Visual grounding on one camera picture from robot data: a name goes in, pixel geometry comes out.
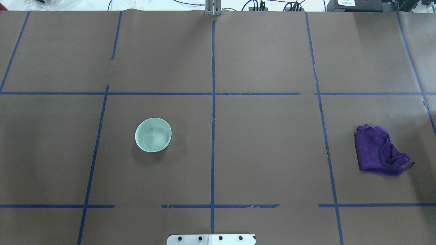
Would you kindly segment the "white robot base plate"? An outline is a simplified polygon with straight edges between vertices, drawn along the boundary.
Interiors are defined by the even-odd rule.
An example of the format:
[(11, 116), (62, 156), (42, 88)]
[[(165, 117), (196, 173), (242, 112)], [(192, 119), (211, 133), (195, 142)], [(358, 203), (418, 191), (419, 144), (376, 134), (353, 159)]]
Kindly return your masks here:
[(167, 245), (256, 245), (254, 234), (173, 234)]

